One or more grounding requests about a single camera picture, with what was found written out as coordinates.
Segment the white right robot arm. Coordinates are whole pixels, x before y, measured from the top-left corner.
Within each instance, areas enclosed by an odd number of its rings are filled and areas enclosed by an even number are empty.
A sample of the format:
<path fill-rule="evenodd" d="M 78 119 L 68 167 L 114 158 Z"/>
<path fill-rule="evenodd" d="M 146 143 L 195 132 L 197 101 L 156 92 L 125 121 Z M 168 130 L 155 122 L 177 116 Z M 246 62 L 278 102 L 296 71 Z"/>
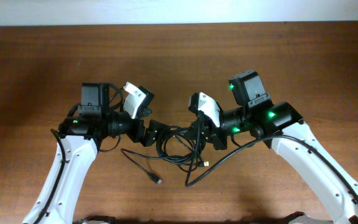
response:
<path fill-rule="evenodd" d="M 334 223 L 358 223 L 358 181 L 319 143 L 299 112 L 287 102 L 273 103 L 255 70 L 229 80 L 238 108 L 224 111 L 203 92 L 189 98 L 188 109 L 197 116 L 185 136 L 200 152 L 207 143 L 227 149 L 227 139 L 248 132 L 254 140 L 224 156 L 232 157 L 263 142 L 284 158 L 317 195 Z"/>

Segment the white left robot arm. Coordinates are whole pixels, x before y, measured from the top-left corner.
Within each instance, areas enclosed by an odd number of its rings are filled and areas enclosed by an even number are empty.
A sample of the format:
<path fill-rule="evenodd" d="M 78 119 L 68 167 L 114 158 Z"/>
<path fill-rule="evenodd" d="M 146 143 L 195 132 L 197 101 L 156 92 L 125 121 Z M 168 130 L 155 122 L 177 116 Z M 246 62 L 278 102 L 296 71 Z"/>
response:
<path fill-rule="evenodd" d="M 57 141 L 53 164 L 23 222 L 72 223 L 83 182 L 102 151 L 102 141 L 126 134 L 134 143 L 141 142 L 143 118 L 152 112 L 153 98 L 150 90 L 129 82 L 122 88 L 112 83 L 83 83 L 80 103 L 51 131 Z"/>

